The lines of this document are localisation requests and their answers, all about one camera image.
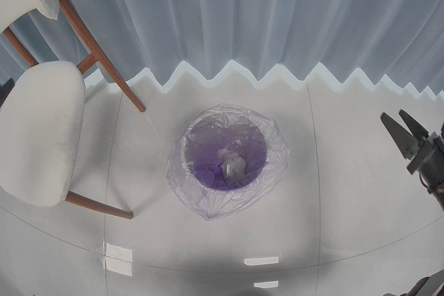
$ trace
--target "trash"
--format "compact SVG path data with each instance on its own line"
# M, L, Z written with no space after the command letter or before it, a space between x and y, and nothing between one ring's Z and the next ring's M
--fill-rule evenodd
M188 208L213 220L250 207L273 189L287 157L274 120L224 104L188 123L171 149L166 177Z

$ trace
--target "chair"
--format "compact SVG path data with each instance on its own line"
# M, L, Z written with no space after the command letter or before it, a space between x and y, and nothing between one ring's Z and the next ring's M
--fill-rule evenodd
M8 27L21 15L37 9L57 20L61 9L90 48L78 66L55 61L39 64ZM0 33L29 63L0 108L0 186L35 206L63 201L127 219L120 210L69 191L80 140L85 105L82 74L97 61L139 111L145 106L119 75L69 0L0 0Z

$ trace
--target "curtain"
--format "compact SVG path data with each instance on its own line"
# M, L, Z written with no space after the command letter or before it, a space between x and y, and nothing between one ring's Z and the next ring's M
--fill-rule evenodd
M147 67L163 85L182 60L211 79L233 59L258 80L278 62L303 80L321 62L340 82L359 67L373 83L444 89L444 0L71 1L125 80ZM39 62L88 53L62 13L11 28ZM0 35L0 81L27 67Z

